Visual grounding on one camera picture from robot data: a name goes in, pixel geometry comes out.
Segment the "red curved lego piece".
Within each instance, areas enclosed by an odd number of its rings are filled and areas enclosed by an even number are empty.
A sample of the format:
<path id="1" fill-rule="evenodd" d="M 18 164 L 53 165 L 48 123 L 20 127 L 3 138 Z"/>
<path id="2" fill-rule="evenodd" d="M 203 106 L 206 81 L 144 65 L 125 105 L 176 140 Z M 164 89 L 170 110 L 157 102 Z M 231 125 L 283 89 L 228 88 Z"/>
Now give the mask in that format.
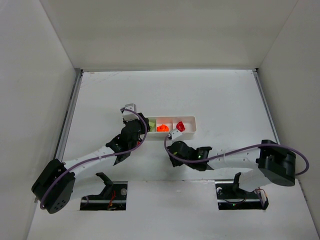
<path id="1" fill-rule="evenodd" d="M 182 121 L 179 121 L 176 124 L 176 129 L 179 130 L 180 132 L 184 132 L 186 130 L 186 127 Z"/>

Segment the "orange round lego piece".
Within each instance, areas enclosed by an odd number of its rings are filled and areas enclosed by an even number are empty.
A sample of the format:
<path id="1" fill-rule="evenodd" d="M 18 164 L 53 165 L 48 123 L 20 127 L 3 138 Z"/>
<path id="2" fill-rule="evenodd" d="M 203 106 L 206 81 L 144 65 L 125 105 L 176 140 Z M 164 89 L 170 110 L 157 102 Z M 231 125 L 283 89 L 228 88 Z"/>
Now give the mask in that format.
<path id="1" fill-rule="evenodd" d="M 161 125 L 157 126 L 156 131 L 157 132 L 169 132 L 170 129 L 167 125 L 161 124 Z"/>

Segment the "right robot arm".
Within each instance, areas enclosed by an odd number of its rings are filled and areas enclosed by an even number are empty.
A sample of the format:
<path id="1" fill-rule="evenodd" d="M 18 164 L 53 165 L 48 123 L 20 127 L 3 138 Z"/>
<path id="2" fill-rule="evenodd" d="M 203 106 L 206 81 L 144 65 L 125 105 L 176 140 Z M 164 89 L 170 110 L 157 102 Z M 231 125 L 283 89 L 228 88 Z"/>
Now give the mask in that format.
<path id="1" fill-rule="evenodd" d="M 271 140 L 262 140 L 260 144 L 230 152 L 214 151 L 210 146 L 194 149 L 183 141 L 166 145 L 165 150 L 173 167 L 186 165 L 200 172 L 247 169 L 234 177 L 234 184 L 246 192 L 268 184 L 295 185 L 296 154 Z"/>

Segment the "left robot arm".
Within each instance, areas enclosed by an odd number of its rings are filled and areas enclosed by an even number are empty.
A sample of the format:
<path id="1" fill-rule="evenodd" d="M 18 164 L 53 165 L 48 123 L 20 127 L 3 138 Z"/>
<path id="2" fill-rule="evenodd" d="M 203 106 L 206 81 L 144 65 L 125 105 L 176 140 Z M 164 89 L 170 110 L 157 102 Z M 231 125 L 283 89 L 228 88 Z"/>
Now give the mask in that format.
<path id="1" fill-rule="evenodd" d="M 141 112 L 122 112 L 129 118 L 122 119 L 120 134 L 100 149 L 65 162 L 55 158 L 46 165 L 31 188 L 42 210 L 55 214 L 70 200 L 89 200 L 92 196 L 104 199 L 113 194 L 114 183 L 105 171 L 126 160 L 151 129 L 149 119 Z"/>

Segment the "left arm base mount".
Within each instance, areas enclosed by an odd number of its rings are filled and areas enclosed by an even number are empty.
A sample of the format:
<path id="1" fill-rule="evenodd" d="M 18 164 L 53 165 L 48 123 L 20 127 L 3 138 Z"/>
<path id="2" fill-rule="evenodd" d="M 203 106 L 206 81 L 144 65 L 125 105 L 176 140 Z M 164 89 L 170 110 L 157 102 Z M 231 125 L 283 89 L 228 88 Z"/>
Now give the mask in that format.
<path id="1" fill-rule="evenodd" d="M 128 182 L 112 181 L 104 173 L 96 174 L 104 184 L 98 194 L 81 198 L 80 211 L 125 211 L 127 207 Z"/>

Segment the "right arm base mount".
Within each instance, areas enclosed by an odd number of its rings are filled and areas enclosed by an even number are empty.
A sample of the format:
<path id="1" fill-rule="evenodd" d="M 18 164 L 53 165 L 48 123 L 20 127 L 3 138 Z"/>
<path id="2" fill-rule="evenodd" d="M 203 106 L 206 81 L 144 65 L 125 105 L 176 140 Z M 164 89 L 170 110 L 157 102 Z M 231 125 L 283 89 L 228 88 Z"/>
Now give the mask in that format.
<path id="1" fill-rule="evenodd" d="M 241 173 L 231 180 L 215 182 L 217 206 L 219 210 L 263 210 L 269 206 L 269 199 L 264 189 L 245 191 L 239 188 Z"/>

